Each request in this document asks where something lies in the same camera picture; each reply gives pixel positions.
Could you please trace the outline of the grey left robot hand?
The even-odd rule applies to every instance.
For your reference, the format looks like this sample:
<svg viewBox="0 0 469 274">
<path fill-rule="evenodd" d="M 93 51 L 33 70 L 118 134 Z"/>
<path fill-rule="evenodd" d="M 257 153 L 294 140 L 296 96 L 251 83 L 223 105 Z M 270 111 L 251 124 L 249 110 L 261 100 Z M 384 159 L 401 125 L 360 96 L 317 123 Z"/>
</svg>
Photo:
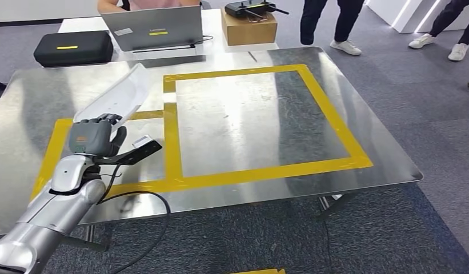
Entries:
<svg viewBox="0 0 469 274">
<path fill-rule="evenodd" d="M 122 119 L 117 114 L 102 114 L 97 118 L 73 123 L 68 147 L 74 154 L 90 154 L 109 158 L 118 154 L 127 136 L 125 126 L 120 126 L 114 138 L 113 127 Z"/>
</svg>

